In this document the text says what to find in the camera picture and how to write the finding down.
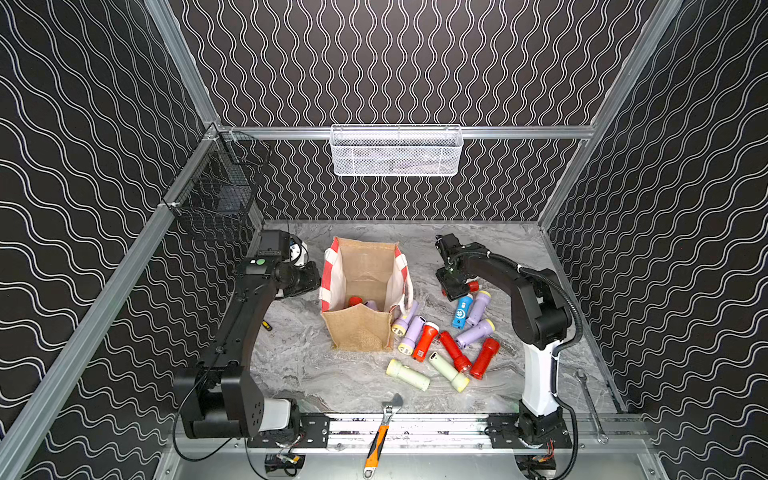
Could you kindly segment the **red flashlight top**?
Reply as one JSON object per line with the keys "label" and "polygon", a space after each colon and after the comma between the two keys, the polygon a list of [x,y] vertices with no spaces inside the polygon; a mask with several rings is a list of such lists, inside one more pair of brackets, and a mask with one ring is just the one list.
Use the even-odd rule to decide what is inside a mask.
{"label": "red flashlight top", "polygon": [[466,283],[448,283],[442,286],[443,295],[453,301],[466,295],[473,294],[480,289],[476,280]]}

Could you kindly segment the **blue white flashlight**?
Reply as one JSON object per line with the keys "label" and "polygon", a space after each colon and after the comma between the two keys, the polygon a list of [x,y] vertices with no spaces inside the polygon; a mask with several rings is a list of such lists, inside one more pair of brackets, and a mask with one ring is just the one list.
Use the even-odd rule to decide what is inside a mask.
{"label": "blue white flashlight", "polygon": [[461,330],[465,327],[473,301],[474,297],[472,294],[464,295],[457,300],[456,310],[452,319],[452,326],[454,328]]}

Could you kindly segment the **red jute Christmas tote bag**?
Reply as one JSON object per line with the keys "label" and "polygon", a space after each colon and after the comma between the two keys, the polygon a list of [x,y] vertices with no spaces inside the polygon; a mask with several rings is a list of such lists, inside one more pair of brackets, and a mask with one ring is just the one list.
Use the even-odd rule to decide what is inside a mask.
{"label": "red jute Christmas tote bag", "polygon": [[[348,307],[352,296],[374,300]],[[392,348],[395,317],[411,307],[414,288],[408,261],[398,243],[336,237],[325,250],[319,289],[321,317],[335,349],[383,352]]]}

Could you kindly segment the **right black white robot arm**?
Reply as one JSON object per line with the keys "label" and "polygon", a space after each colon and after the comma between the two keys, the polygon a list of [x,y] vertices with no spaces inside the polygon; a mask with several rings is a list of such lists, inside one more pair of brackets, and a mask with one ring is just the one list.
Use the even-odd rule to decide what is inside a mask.
{"label": "right black white robot arm", "polygon": [[583,327],[575,301],[555,272],[525,266],[477,242],[464,245],[453,234],[438,235],[435,247],[443,260],[436,277],[449,299],[467,294],[475,277],[510,298],[513,331],[525,345],[525,386],[517,420],[521,441],[539,446],[565,433],[563,413],[573,409],[558,393],[559,356],[581,341]]}

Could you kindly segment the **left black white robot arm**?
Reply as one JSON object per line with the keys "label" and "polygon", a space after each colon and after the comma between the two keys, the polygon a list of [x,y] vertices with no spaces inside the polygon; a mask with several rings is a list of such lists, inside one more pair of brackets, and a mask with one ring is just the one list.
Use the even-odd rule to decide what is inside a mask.
{"label": "left black white robot arm", "polygon": [[300,435],[294,400],[268,398],[251,375],[252,354],[270,305],[317,290],[316,264],[299,237],[263,230],[254,256],[236,269],[235,288],[212,344],[174,380],[180,395],[176,420],[190,439],[274,442]]}

